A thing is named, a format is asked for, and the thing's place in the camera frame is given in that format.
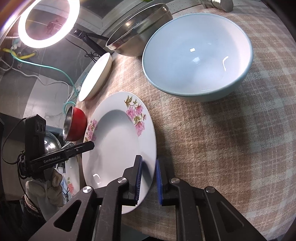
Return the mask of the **gloved left hand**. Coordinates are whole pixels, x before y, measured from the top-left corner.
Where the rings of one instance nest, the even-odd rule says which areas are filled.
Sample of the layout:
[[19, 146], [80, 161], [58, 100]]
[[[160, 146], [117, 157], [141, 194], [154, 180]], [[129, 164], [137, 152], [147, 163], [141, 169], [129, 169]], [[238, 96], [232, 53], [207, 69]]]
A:
[[25, 204], [31, 211], [41, 214], [45, 221], [64, 206], [61, 182], [63, 176], [54, 168], [47, 169], [48, 180], [32, 179], [26, 182]]

